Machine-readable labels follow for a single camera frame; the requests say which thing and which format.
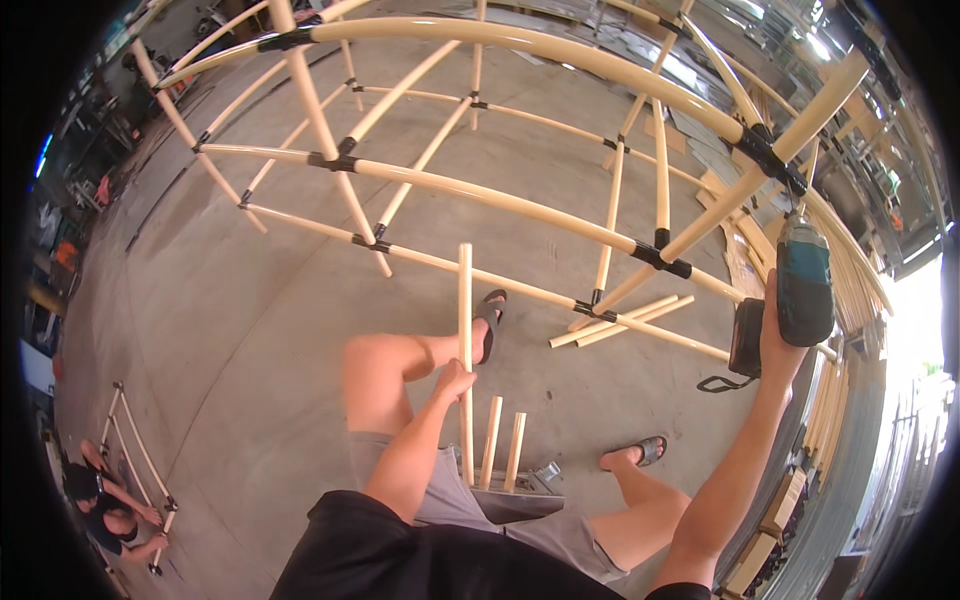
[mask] black slipper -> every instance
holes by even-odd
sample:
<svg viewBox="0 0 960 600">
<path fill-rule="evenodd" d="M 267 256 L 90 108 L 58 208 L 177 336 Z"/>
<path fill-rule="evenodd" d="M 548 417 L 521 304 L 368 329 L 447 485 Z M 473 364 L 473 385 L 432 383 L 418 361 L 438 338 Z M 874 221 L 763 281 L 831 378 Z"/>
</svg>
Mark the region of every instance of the black slipper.
<svg viewBox="0 0 960 600">
<path fill-rule="evenodd" d="M 500 296 L 503 300 L 498 300 L 496 302 L 491 302 L 491 299 Z M 480 304 L 477 305 L 476 312 L 473 314 L 474 319 L 483 319 L 487 322 L 487 335 L 483 338 L 483 358 L 480 359 L 478 365 L 482 365 L 487 362 L 490 358 L 491 351 L 493 350 L 493 338 L 496 337 L 496 327 L 500 324 L 500 320 L 503 319 L 504 309 L 507 304 L 507 291 L 506 290 L 493 290 L 487 294 Z"/>
<path fill-rule="evenodd" d="M 657 453 L 657 440 L 660 440 L 661 442 L 660 447 L 663 448 L 662 454 Z M 664 438 L 663 436 L 653 436 L 650 438 L 645 438 L 643 440 L 640 440 L 636 444 L 622 445 L 619 448 L 614 448 L 613 450 L 606 452 L 606 454 L 610 454 L 611 452 L 616 452 L 617 450 L 622 450 L 624 448 L 631 448 L 634 446 L 639 446 L 643 450 L 643 458 L 640 459 L 640 462 L 636 464 L 638 467 L 647 467 L 648 465 L 653 465 L 656 461 L 663 458 L 664 454 L 666 454 L 666 438 Z"/>
</svg>

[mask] dark hair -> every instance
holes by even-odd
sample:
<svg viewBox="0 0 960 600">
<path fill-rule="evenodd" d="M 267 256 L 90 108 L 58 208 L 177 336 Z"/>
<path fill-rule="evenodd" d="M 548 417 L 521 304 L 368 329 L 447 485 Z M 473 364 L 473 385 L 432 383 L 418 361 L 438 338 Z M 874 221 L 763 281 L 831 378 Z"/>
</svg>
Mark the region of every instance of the dark hair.
<svg viewBox="0 0 960 600">
<path fill-rule="evenodd" d="M 90 467 L 67 463 L 63 468 L 63 489 L 74 500 L 92 500 L 100 493 L 97 472 Z"/>
</svg>

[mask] hand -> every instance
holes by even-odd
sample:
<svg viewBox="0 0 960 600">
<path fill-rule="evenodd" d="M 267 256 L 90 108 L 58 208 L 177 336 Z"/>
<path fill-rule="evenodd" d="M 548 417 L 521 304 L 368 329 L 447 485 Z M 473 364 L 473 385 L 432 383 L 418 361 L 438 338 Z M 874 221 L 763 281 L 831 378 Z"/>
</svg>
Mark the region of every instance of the hand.
<svg viewBox="0 0 960 600">
<path fill-rule="evenodd" d="M 767 274 L 767 289 L 763 299 L 763 328 L 760 330 L 761 381 L 789 389 L 804 361 L 807 348 L 797 348 L 783 341 L 777 318 L 777 270 Z"/>
<path fill-rule="evenodd" d="M 170 545 L 170 541 L 167 539 L 165 534 L 156 534 L 150 538 L 150 541 L 147 543 L 149 543 L 154 550 L 163 550 Z"/>
<path fill-rule="evenodd" d="M 453 402 L 473 385 L 476 378 L 477 374 L 475 372 L 467 372 L 463 363 L 456 358 L 451 358 L 450 362 L 446 363 L 444 370 L 440 372 L 440 377 L 437 378 L 437 386 L 433 389 L 433 395 L 436 398 Z"/>
<path fill-rule="evenodd" d="M 160 511 L 152 506 L 141 506 L 137 511 L 154 525 L 159 525 L 163 522 L 160 520 Z"/>
</svg>

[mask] foot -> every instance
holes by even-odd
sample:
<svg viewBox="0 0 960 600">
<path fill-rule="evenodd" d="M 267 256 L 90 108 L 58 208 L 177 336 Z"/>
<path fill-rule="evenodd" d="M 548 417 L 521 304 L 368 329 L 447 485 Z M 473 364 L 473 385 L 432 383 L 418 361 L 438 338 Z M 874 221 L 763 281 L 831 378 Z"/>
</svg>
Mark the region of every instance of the foot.
<svg viewBox="0 0 960 600">
<path fill-rule="evenodd" d="M 491 298 L 487 302 L 500 302 L 506 300 L 502 296 L 497 296 L 496 298 Z M 497 310 L 496 316 L 500 317 L 502 311 Z M 487 330 L 490 329 L 490 325 L 484 319 L 474 319 L 473 320 L 473 332 L 471 333 L 471 341 L 473 345 L 473 355 L 472 360 L 473 364 L 479 363 L 483 360 L 483 339 L 487 337 Z"/>
<path fill-rule="evenodd" d="M 663 442 L 657 440 L 657 457 L 663 456 Z M 643 448 L 638 445 L 632 445 L 627 448 L 620 448 L 613 452 L 608 452 L 600 457 L 600 468 L 603 470 L 613 470 L 617 463 L 626 462 L 630 465 L 638 465 L 643 461 Z"/>
</svg>

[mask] cordless drill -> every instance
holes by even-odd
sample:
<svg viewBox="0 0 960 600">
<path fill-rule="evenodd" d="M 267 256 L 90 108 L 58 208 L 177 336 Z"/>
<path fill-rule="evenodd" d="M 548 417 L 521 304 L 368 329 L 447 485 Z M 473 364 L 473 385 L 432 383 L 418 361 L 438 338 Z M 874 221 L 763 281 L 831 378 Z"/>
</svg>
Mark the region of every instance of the cordless drill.
<svg viewBox="0 0 960 600">
<path fill-rule="evenodd" d="M 798 348 L 823 342 L 833 331 L 833 286 L 830 282 L 830 251 L 824 238 L 797 210 L 786 216 L 777 240 L 777 320 L 783 341 Z M 733 316 L 731 371 L 750 377 L 742 384 L 714 376 L 697 388 L 725 392 L 760 377 L 760 329 L 763 300 L 747 298 Z M 723 382 L 720 388 L 706 384 Z"/>
</svg>

